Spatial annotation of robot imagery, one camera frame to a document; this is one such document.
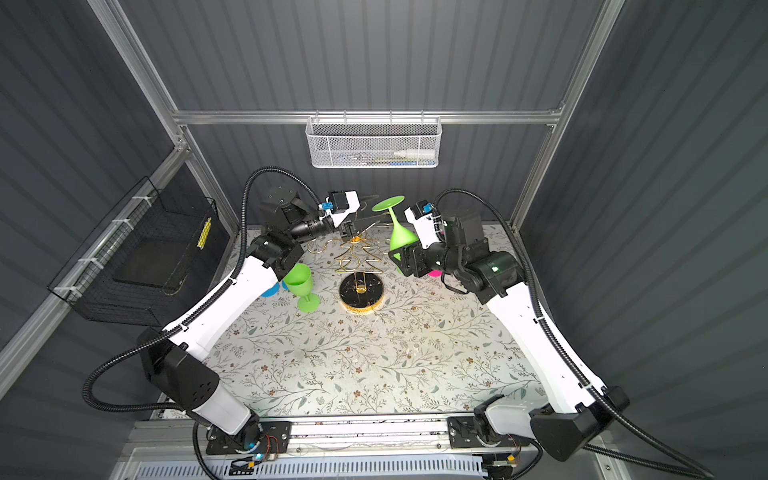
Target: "white wire basket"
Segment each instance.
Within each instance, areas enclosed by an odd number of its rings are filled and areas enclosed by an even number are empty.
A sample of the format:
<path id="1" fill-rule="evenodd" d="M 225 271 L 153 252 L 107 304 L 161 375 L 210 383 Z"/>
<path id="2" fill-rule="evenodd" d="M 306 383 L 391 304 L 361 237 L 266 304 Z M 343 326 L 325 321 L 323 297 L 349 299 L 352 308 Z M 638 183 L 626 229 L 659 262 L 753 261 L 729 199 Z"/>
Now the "white wire basket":
<path id="1" fill-rule="evenodd" d="M 434 168 L 439 118 L 417 123 L 329 123 L 310 117 L 306 140 L 317 168 Z"/>

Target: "gray wall panel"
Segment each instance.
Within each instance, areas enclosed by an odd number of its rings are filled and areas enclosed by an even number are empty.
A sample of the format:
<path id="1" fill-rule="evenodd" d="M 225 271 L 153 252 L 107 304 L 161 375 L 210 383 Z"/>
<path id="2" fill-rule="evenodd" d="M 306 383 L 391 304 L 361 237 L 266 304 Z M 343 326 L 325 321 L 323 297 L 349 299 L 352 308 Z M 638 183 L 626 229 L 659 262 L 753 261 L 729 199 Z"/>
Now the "gray wall panel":
<path id="1" fill-rule="evenodd" d="M 0 5 L 2 345 L 172 147 L 84 2 Z"/>
<path id="2" fill-rule="evenodd" d="M 601 2 L 121 4 L 182 109 L 543 110 Z"/>
<path id="3" fill-rule="evenodd" d="M 487 197 L 511 215 L 548 128 L 544 125 L 445 126 L 437 168 L 322 169 L 310 163 L 304 127 L 299 125 L 194 125 L 191 130 L 233 205 L 240 205 L 245 179 L 258 167 L 288 168 L 318 195 L 329 190 L 357 190 L 387 198 L 403 194 L 407 202 L 432 199 L 448 187 L 463 187 Z M 260 223 L 259 200 L 276 175 L 256 180 L 250 196 L 249 223 Z M 458 194 L 446 197 L 444 210 L 475 207 Z M 486 212 L 484 218 L 490 220 Z"/>
<path id="4" fill-rule="evenodd" d="M 763 2 L 628 2 L 522 232 L 629 416 L 728 478 L 768 449 L 766 21 Z"/>
<path id="5" fill-rule="evenodd" d="M 85 1 L 0 4 L 0 111 L 5 346 L 78 245 L 173 145 Z M 140 415 L 90 409 L 81 387 L 140 331 L 63 320 L 0 402 L 5 477 L 109 474 Z M 110 372 L 98 394 L 118 403 L 157 395 L 137 362 Z"/>

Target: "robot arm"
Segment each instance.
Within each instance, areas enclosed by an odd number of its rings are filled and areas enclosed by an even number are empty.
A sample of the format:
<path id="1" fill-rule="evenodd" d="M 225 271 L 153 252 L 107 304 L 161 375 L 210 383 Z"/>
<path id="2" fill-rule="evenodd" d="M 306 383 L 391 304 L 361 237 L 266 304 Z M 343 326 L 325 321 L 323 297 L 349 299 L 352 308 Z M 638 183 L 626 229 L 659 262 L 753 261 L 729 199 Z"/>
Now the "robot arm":
<path id="1" fill-rule="evenodd" d="M 329 203 L 320 206 L 326 210 L 321 217 L 318 210 L 302 202 L 295 191 L 283 186 L 273 188 L 260 205 L 266 219 L 263 232 L 248 247 L 237 278 L 231 278 L 231 274 L 226 276 L 200 302 L 164 328 L 170 331 L 181 326 L 180 332 L 141 352 L 150 382 L 182 406 L 188 415 L 228 435 L 241 452 L 251 452 L 258 447 L 258 438 L 262 435 L 259 417 L 233 396 L 220 382 L 218 374 L 203 361 L 243 311 L 296 265 L 303 254 L 302 242 L 334 231 L 358 233 L 358 226 L 347 220 L 359 209 L 357 193 L 331 192 L 329 199 Z M 184 320 L 230 278 L 233 283 L 229 288 L 185 326 Z M 140 337 L 140 343 L 156 335 L 149 329 Z"/>
<path id="2" fill-rule="evenodd" d="M 587 387 L 603 392 L 617 408 L 626 408 L 629 400 L 621 389 L 606 388 L 544 313 L 543 320 L 590 385 L 579 383 L 538 325 L 542 319 L 534 318 L 520 264 L 509 252 L 490 251 L 477 213 L 463 210 L 440 216 L 434 206 L 423 201 L 406 209 L 406 218 L 415 226 L 420 241 L 391 251 L 389 258 L 406 276 L 423 276 L 433 270 L 453 275 L 466 293 L 474 293 L 509 330 L 547 393 L 548 403 L 502 397 L 483 406 L 495 433 L 536 438 L 550 455 L 565 460 L 605 429 L 611 419 Z"/>

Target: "ventilation grille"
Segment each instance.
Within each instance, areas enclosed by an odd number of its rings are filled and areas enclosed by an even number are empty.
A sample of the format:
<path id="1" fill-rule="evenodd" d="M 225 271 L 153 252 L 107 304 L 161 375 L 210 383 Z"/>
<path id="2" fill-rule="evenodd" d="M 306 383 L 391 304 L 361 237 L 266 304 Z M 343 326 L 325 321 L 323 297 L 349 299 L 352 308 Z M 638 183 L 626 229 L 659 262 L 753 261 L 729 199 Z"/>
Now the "ventilation grille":
<path id="1" fill-rule="evenodd" d="M 209 460 L 211 470 L 219 478 L 362 478 L 369 476 L 450 475 L 483 478 L 482 460 L 472 455 L 404 455 L 338 457 L 338 458 L 279 458 L 276 462 L 259 465 L 251 475 L 228 475 L 231 460 Z M 136 480 L 184 478 L 207 480 L 194 460 L 178 462 L 142 462 Z"/>

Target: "white bottle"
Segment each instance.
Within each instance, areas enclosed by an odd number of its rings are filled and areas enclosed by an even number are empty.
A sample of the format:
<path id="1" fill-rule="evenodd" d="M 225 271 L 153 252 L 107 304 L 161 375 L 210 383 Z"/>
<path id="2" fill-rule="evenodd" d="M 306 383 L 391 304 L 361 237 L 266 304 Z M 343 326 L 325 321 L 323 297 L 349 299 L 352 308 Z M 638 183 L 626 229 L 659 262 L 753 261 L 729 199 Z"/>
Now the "white bottle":
<path id="1" fill-rule="evenodd" d="M 435 149 L 433 148 L 409 148 L 408 150 L 398 150 L 396 157 L 408 158 L 413 160 L 435 160 Z"/>

